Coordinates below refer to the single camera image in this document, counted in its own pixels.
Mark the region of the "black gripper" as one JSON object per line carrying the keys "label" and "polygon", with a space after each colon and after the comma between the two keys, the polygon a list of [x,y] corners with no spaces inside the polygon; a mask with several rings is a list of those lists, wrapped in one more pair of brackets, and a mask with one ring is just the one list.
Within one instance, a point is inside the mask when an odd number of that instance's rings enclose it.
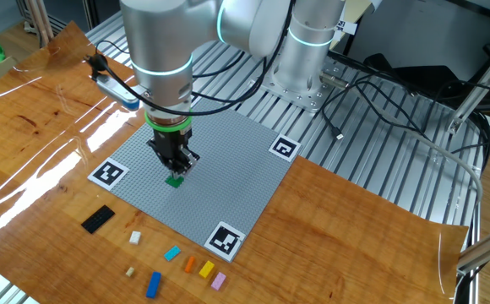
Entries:
{"label": "black gripper", "polygon": [[191,137],[191,129],[174,132],[153,130],[153,137],[147,144],[174,176],[186,176],[199,161],[199,155],[188,149],[188,140]]}

